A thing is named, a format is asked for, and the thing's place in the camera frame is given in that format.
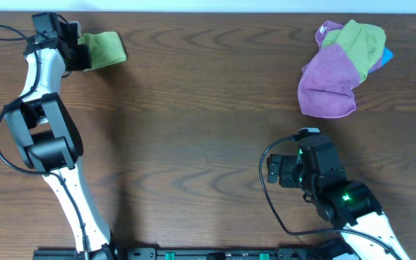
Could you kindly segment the light green microfiber cloth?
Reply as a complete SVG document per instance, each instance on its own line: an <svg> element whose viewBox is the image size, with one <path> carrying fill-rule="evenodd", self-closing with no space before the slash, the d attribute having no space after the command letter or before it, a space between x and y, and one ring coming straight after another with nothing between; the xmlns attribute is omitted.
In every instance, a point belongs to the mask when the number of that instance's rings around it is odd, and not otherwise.
<svg viewBox="0 0 416 260"><path fill-rule="evenodd" d="M117 32L85 33L78 39L78 44L85 44L91 54L91 68L86 71L101 69L127 60L125 48Z"/></svg>

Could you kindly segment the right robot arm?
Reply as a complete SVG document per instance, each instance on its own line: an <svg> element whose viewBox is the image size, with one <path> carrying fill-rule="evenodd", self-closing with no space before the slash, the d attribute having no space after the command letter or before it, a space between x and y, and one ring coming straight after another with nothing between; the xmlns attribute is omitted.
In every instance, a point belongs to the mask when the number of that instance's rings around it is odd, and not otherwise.
<svg viewBox="0 0 416 260"><path fill-rule="evenodd" d="M299 253L300 259L408 259L394 234L381 203L359 181L348 179L330 138L318 129L304 128L286 137L297 144L295 155L278 155L270 144L259 159L262 186L278 183L284 189L301 189L330 227L286 230L288 235L334 234L334 239Z"/></svg>

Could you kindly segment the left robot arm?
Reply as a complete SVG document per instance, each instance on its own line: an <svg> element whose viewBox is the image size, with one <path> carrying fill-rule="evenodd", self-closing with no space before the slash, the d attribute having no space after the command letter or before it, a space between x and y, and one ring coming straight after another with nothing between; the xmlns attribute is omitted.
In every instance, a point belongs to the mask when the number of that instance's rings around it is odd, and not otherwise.
<svg viewBox="0 0 416 260"><path fill-rule="evenodd" d="M74 234L71 253L51 250L35 259L125 259L112 240L87 186L82 139L59 96L65 72L92 66L89 48L79 44L80 26L51 13L33 20L35 35L24 52L27 79L21 95L4 106L5 121L22 161L23 173L42 176L52 188Z"/></svg>

